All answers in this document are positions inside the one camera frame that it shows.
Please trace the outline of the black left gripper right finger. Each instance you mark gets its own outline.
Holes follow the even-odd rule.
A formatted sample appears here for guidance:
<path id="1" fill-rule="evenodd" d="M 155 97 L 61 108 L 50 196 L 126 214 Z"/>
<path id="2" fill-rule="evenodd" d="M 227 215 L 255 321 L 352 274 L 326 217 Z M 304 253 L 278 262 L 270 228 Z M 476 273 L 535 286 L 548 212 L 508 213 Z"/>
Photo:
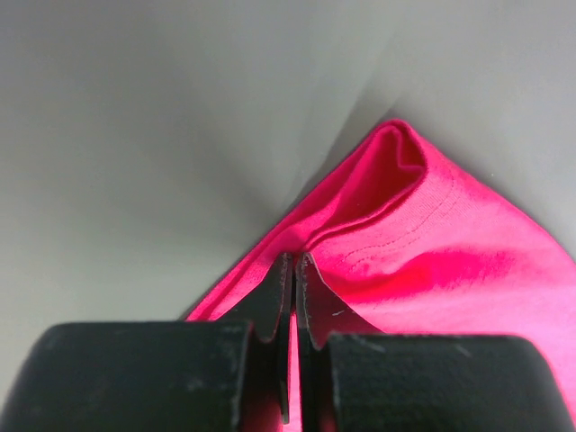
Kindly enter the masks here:
<path id="1" fill-rule="evenodd" d="M 386 334 L 304 254 L 294 277 L 305 431 L 572 431 L 543 356 L 512 336 Z"/>

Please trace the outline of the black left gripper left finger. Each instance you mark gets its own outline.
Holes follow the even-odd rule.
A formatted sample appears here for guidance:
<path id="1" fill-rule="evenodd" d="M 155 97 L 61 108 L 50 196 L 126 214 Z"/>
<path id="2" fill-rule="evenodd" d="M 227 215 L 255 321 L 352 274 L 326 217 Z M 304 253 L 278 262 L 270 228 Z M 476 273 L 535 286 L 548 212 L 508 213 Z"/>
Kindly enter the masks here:
<path id="1" fill-rule="evenodd" d="M 289 419 L 293 261 L 215 321 L 76 322 L 33 345 L 4 431 L 276 431 Z"/>

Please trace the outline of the red t shirt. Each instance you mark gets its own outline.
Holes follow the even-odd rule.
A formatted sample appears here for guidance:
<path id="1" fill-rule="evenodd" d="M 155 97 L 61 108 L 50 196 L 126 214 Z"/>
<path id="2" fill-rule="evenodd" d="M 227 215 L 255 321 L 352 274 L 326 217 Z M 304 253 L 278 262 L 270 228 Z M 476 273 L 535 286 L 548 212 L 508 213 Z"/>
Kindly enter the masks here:
<path id="1" fill-rule="evenodd" d="M 391 333 L 512 334 L 575 405 L 575 264 L 536 222 L 406 122 L 375 127 L 192 308 L 214 320 L 283 253 Z"/>

